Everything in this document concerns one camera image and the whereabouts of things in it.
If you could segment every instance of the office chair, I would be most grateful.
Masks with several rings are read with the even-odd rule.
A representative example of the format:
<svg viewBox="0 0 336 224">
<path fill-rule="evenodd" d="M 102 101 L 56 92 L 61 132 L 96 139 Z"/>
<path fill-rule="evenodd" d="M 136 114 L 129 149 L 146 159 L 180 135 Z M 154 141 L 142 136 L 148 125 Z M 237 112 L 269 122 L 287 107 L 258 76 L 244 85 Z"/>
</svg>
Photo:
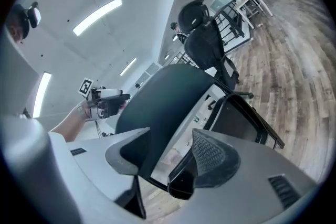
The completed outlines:
<svg viewBox="0 0 336 224">
<path fill-rule="evenodd" d="M 197 67 L 169 65 L 151 77 L 125 107 L 117 121 L 116 134 L 150 128 L 148 141 L 132 145 L 133 158 L 138 156 L 136 159 L 144 160 L 139 168 L 142 178 L 168 191 L 167 185 L 151 177 L 152 172 L 160 158 L 179 140 L 181 128 L 187 127 L 185 119 L 194 117 L 193 113 L 200 109 L 214 85 L 218 85 L 218 81 Z M 269 134 L 283 147 L 282 140 L 265 123 L 242 97 L 233 93 L 217 101 L 205 128 L 261 144 Z"/>
<path fill-rule="evenodd" d="M 230 93 L 239 83 L 239 73 L 234 63 L 226 57 L 221 32 L 216 20 L 209 16 L 204 0 L 195 0 L 184 6 L 179 14 L 178 24 L 182 31 L 190 33 L 184 43 L 184 50 L 202 70 L 215 67 L 215 78 Z M 251 92 L 236 92 L 254 97 Z"/>
</svg>

